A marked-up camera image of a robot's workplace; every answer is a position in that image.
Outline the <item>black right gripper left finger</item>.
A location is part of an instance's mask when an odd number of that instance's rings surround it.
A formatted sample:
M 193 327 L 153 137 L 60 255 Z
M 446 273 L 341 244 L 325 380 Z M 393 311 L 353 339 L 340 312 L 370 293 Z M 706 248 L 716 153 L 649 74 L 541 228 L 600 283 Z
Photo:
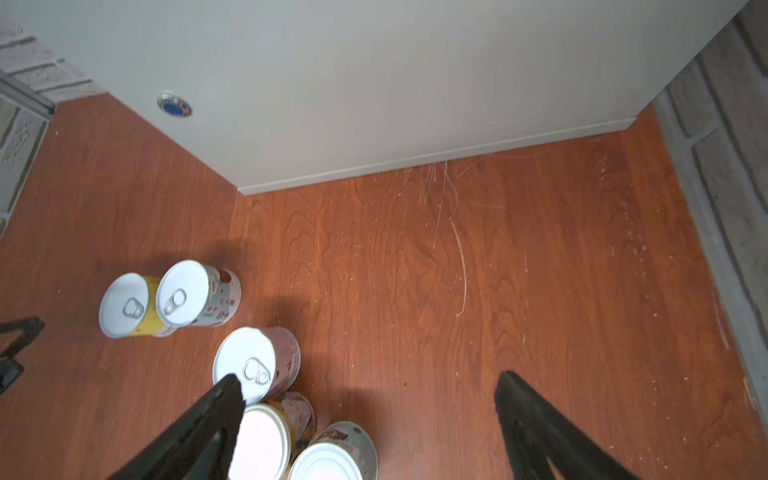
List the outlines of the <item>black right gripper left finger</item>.
M 113 479 L 226 479 L 245 402 L 236 375 L 218 381 Z

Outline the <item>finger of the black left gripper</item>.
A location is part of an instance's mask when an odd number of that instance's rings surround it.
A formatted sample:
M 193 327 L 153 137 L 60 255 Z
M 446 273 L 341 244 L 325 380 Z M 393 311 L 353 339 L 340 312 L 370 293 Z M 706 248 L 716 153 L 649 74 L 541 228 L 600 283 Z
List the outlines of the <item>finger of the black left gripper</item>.
M 19 320 L 2 322 L 1 333 L 16 332 L 19 336 L 5 348 L 1 353 L 1 357 L 15 357 L 21 350 L 34 341 L 44 328 L 45 323 L 39 317 L 27 317 Z
M 24 367 L 13 358 L 0 359 L 0 394 L 3 394 L 24 372 Z

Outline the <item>yellow label can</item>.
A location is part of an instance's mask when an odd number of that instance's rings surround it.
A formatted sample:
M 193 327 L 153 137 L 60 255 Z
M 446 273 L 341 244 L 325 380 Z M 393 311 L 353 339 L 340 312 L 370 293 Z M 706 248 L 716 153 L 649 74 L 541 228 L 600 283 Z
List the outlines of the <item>yellow label can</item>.
M 167 337 L 177 328 L 164 323 L 155 304 L 160 279 L 138 273 L 118 277 L 103 295 L 99 325 L 111 339 Z

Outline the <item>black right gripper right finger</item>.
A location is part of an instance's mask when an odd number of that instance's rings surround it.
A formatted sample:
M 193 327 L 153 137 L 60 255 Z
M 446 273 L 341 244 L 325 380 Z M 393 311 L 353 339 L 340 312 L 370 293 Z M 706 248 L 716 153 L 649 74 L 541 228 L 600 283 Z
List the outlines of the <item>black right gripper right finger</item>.
M 500 374 L 494 392 L 507 457 L 516 479 L 633 479 L 513 371 Z

